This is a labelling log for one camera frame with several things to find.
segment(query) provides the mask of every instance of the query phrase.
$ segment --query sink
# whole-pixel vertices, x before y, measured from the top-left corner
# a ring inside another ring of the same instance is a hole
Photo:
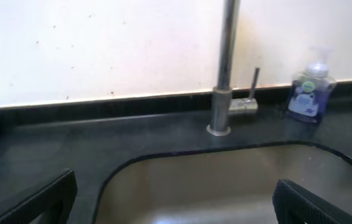
[[[95,223],[277,223],[272,194],[290,179],[352,215],[352,166],[287,145],[148,159],[113,176]]]

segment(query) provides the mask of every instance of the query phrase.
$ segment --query clear plastic bottle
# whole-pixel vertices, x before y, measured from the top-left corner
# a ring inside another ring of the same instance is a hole
[[[316,48],[318,60],[295,75],[287,101],[286,114],[300,121],[319,123],[336,80],[328,76],[327,49]]]

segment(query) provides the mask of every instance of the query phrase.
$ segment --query countertop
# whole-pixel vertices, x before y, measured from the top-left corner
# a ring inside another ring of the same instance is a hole
[[[69,223],[91,223],[100,189],[125,165],[149,157],[308,144],[352,160],[352,98],[331,101],[321,124],[260,105],[251,118],[231,118],[232,132],[206,131],[210,111],[20,126],[0,134],[0,201],[64,168],[75,171],[78,195]]]

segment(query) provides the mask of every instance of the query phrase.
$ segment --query white wall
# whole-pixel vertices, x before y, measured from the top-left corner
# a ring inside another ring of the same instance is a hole
[[[223,0],[0,0],[0,107],[210,91]],[[352,79],[352,0],[241,0],[232,85],[287,85],[310,46]]]

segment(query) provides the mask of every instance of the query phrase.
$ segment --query hand soap bottle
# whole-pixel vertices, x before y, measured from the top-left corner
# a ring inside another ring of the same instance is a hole
[[[326,58],[329,50],[315,49],[318,60],[295,75],[287,101],[286,114],[300,121],[319,123],[325,112],[335,79],[328,76]]]

